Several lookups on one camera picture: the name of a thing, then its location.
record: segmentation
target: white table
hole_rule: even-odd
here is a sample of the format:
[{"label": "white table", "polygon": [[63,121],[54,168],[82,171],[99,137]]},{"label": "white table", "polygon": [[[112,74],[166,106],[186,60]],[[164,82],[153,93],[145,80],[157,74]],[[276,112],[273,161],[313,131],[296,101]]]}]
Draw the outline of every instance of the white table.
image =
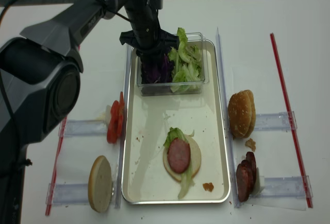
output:
[{"label": "white table", "polygon": [[[269,34],[275,34],[282,68],[287,69],[284,76],[296,114],[305,169],[310,176],[313,209],[294,211],[255,205],[234,209],[230,196],[223,204],[214,205],[132,206],[122,200],[120,210],[105,214],[97,214],[89,206],[62,206],[52,208],[50,217],[46,217],[46,192],[58,143],[56,128],[42,143],[28,148],[28,157],[34,164],[25,173],[22,223],[328,223],[329,1],[165,0],[164,9],[159,12],[161,27],[168,32],[175,33],[180,26],[186,31],[200,31],[215,41],[219,27],[226,58],[261,57],[266,51],[266,56],[273,57]],[[17,36],[25,26],[49,19],[68,6],[11,8],[0,28],[0,44]],[[91,87],[86,80],[89,74],[109,67],[115,79],[109,83],[109,89],[114,92],[113,100],[118,98],[126,58],[119,35],[130,29],[128,22],[116,17],[100,21],[90,33],[81,45],[86,75],[82,76],[82,88]]]}]

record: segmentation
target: red tape line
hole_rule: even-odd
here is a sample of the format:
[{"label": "red tape line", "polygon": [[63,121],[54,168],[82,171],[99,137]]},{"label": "red tape line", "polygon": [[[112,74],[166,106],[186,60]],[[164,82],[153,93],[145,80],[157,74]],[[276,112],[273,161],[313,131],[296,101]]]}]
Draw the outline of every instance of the red tape line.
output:
[{"label": "red tape line", "polygon": [[[58,145],[57,145],[57,151],[56,151],[56,155],[55,155],[55,162],[54,162],[54,169],[53,169],[53,175],[52,175],[52,181],[51,181],[51,193],[49,198],[52,199],[53,198],[53,194],[54,194],[54,187],[55,187],[55,183],[56,183],[56,164],[57,164],[57,158],[58,155],[60,154],[61,151],[61,147],[62,147],[62,143],[63,143],[63,135],[64,135],[64,129],[65,129],[65,125],[67,124],[67,117],[65,117],[61,123],[61,127],[60,127],[60,133],[59,133],[59,139],[58,139]],[[49,216],[51,214],[51,208],[52,208],[52,204],[47,204],[46,207],[46,216]]]},{"label": "red tape line", "polygon": [[[282,86],[285,105],[286,105],[286,108],[287,108],[287,112],[291,113],[292,111],[291,111],[291,106],[290,106],[290,102],[289,102],[289,96],[288,96],[287,88],[285,86],[284,76],[283,76],[282,67],[281,67],[281,62],[279,61],[277,46],[276,46],[276,42],[275,42],[275,36],[274,36],[273,33],[270,34],[270,39],[272,41],[276,66],[277,66],[277,70],[278,70],[278,76],[279,76],[280,84]],[[306,172],[305,172],[303,157],[302,157],[301,152],[300,152],[297,132],[296,132],[296,130],[293,130],[293,129],[291,129],[291,132],[292,132],[293,142],[294,142],[294,146],[295,146],[295,151],[297,153],[300,174],[303,177],[305,192],[306,192],[306,195],[308,196],[308,197],[306,197],[307,206],[309,208],[313,208],[313,202],[312,202],[312,199],[311,199],[311,192],[309,191],[309,187],[307,186],[306,177],[304,177],[304,176],[306,176]]]}]

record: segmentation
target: black cable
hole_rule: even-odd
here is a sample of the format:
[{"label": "black cable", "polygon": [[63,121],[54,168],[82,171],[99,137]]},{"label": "black cable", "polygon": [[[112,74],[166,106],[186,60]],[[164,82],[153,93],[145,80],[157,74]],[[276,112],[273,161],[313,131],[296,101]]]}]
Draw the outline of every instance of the black cable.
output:
[{"label": "black cable", "polygon": [[[2,12],[0,14],[0,27],[1,27],[1,22],[2,22],[2,20],[4,18],[4,16],[5,16],[7,10],[10,8],[10,6],[12,6],[17,1],[19,1],[19,0],[10,0],[8,3],[5,4],[4,9],[2,10]],[[123,18],[124,20],[126,20],[128,22],[131,22],[131,23],[133,22],[132,20],[126,18],[125,16],[123,16],[123,15],[121,15],[121,14],[119,14],[119,13],[113,11],[113,10],[107,9],[107,4],[103,0],[95,0],[95,1],[97,1],[98,3],[100,3],[107,11],[109,11],[109,12],[115,14],[115,15],[118,15],[119,17]],[[6,89],[5,89],[3,80],[2,80],[1,71],[0,71],[0,92],[1,92],[1,94],[3,96],[3,99],[4,99],[5,105],[7,107],[9,116],[10,116],[11,120],[13,121],[14,130],[15,130],[15,133],[17,135],[17,138],[16,138],[16,143],[17,143],[16,147],[17,147],[17,150],[16,150],[15,163],[14,163],[14,166],[12,168],[11,173],[5,175],[5,176],[8,176],[9,175],[9,179],[8,179],[8,184],[7,184],[7,187],[6,187],[6,193],[5,193],[4,202],[3,202],[4,204],[3,204],[2,209],[0,211],[0,221],[2,221],[3,218],[5,218],[3,216],[3,214],[4,214],[4,210],[5,210],[5,206],[6,206],[6,199],[8,197],[8,193],[9,193],[9,190],[10,190],[10,185],[11,185],[13,174],[15,173],[16,170],[19,170],[22,167],[19,166],[19,164],[18,164],[19,155],[20,155],[20,144],[21,144],[20,133],[19,133],[18,124],[17,124],[16,118],[15,118],[14,112],[13,112],[13,110],[11,108],[11,105],[10,105],[10,102],[9,102],[9,99],[8,99],[8,96],[7,96],[7,93],[6,93]],[[24,165],[30,165],[30,164],[31,164],[31,161],[29,159],[27,159],[27,160],[25,160],[25,162],[23,162],[22,165],[24,167]]]}]

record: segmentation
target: hamburger bun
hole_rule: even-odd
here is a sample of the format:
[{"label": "hamburger bun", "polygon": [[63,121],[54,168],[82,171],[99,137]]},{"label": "hamburger bun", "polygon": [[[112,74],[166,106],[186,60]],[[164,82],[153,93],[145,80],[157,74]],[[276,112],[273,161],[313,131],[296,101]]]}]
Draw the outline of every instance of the hamburger bun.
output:
[{"label": "hamburger bun", "polygon": [[229,127],[234,137],[249,137],[256,121],[253,93],[250,90],[232,95],[228,104]]},{"label": "hamburger bun", "polygon": [[[189,145],[190,145],[190,156],[191,156],[190,163],[192,166],[192,177],[194,177],[198,173],[198,170],[201,167],[202,154],[201,154],[201,150],[200,150],[197,142],[188,135],[185,135],[185,137],[188,140]],[[175,173],[170,167],[170,164],[167,159],[167,152],[168,152],[168,148],[164,148],[164,152],[163,152],[164,167],[173,179],[175,179],[178,182],[181,182],[181,174]]]},{"label": "hamburger bun", "polygon": [[94,161],[88,180],[88,201],[96,212],[105,212],[112,194],[111,167],[105,156]]}]

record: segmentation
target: food crumb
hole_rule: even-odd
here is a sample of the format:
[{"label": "food crumb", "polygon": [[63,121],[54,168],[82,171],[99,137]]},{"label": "food crumb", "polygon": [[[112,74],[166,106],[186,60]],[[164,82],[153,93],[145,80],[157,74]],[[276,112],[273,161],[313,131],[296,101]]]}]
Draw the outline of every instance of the food crumb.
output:
[{"label": "food crumb", "polygon": [[256,151],[256,142],[251,138],[245,142],[246,147],[250,148],[253,152]]},{"label": "food crumb", "polygon": [[204,183],[203,188],[204,188],[205,191],[212,192],[213,189],[214,189],[214,186],[213,186],[212,183]]}]

